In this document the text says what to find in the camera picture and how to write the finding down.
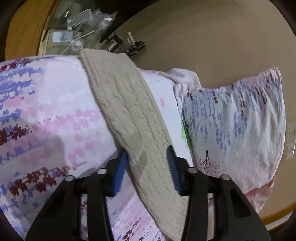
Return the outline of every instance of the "white plastic item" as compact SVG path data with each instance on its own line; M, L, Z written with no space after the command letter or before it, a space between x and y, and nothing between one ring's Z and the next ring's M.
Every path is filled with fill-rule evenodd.
M111 17L104 18L100 23L99 23L99 29L106 29L110 23L112 23L113 19Z
M52 33L53 43L70 43L73 39L73 31L56 31Z
M69 55L77 55L79 51L83 48L83 39L75 39L70 47Z

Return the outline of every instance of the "metal screw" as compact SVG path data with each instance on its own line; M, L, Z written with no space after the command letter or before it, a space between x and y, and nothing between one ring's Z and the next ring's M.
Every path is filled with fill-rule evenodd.
M99 175L104 175L104 174L107 173L107 170L106 170L105 168L101 168L101 169L97 170L96 172L97 172L97 174L99 174Z
M66 182L72 182L74 180L74 177L72 175L66 176L65 181Z
M229 181L230 180L230 176L228 176L227 174L222 174L220 176L221 179L225 180L225 181Z
M187 171L192 174L197 173L197 170L194 167L188 168Z

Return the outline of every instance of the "pillow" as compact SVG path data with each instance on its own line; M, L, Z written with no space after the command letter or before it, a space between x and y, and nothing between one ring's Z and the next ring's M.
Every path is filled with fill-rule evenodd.
M278 68L217 89L178 84L175 96L196 168L210 176L230 175L245 194L273 180L285 139ZM267 197L249 200L259 211Z
M185 158L189 166L193 166L191 144L187 138L174 95L174 82L157 73L140 70L160 110L161 116L170 134L176 155Z

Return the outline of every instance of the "quilted fabric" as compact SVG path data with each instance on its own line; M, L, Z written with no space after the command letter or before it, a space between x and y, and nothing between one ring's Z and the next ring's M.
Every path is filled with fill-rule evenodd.
M188 197L174 190L166 157L172 142L151 91L127 55L80 53L106 122L129 154L141 201L165 235L181 240Z
M278 68L217 89L178 84L175 96L200 171L230 175L245 194L272 187L286 122ZM247 197L256 211L268 198L266 192L260 196L256 191Z

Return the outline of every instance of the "blue gripper pad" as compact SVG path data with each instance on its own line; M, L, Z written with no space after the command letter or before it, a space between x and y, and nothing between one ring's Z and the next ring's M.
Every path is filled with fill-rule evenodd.
M116 194L119 192L121 182L123 179L124 172L126 170L126 166L128 164L128 153L126 150L124 150L119 158L119 164L116 170L115 175L113 176L113 190L112 194L113 196L116 196Z
M172 180L175 186L175 190L179 193L179 195L181 195L182 189L181 189L181 182L180 182L180 174L176 167L176 163L175 163L176 154L172 146L169 146L167 149L167 159L168 159L168 165L170 168L170 174L172 176Z

